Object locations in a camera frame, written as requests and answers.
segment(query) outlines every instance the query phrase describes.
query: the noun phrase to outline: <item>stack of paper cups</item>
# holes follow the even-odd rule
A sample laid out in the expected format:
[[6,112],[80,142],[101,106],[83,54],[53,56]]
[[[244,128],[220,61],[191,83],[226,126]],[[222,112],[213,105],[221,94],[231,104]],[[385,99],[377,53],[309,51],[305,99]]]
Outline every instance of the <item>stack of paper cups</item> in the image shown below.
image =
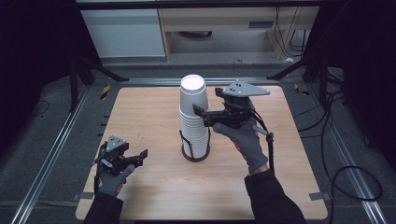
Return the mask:
[[205,80],[198,75],[181,79],[179,113],[182,153],[189,161],[201,161],[209,153],[210,133],[202,118],[194,114],[192,105],[198,105],[205,111],[209,109]]

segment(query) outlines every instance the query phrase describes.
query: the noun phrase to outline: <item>gloved hand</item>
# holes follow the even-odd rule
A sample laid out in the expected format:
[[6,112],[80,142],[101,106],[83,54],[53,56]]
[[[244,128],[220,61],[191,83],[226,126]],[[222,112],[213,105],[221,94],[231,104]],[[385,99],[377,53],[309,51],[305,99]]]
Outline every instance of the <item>gloved hand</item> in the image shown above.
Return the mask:
[[122,188],[126,177],[134,171],[134,166],[127,166],[122,173],[116,176],[109,173],[101,162],[99,169],[98,191],[111,196],[117,196],[120,193],[120,188]]
[[239,129],[233,129],[221,123],[213,125],[215,133],[221,133],[233,141],[236,149],[247,161],[248,171],[251,175],[268,162],[268,158],[262,153],[260,138],[252,128],[256,124],[256,120],[251,118]]

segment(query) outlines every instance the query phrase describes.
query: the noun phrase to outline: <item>wooden table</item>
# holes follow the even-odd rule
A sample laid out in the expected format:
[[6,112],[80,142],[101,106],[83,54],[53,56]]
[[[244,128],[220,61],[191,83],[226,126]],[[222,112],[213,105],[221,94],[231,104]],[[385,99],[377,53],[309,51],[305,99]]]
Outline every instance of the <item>wooden table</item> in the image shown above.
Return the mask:
[[[323,219],[322,200],[311,201],[319,192],[289,106],[280,87],[263,87],[270,95],[250,97],[266,127],[275,135],[276,176],[307,219]],[[207,87],[210,110],[222,110],[222,99]],[[178,112],[179,87],[121,89],[102,139],[111,134],[130,143],[126,156],[148,148],[144,165],[127,179],[120,195],[121,219],[131,220],[231,220],[253,219],[244,177],[248,166],[233,143],[212,132],[209,156],[187,161],[181,153]],[[261,138],[267,154],[267,144]],[[84,191],[93,192],[96,166]],[[83,219],[92,200],[81,199],[76,216]]]

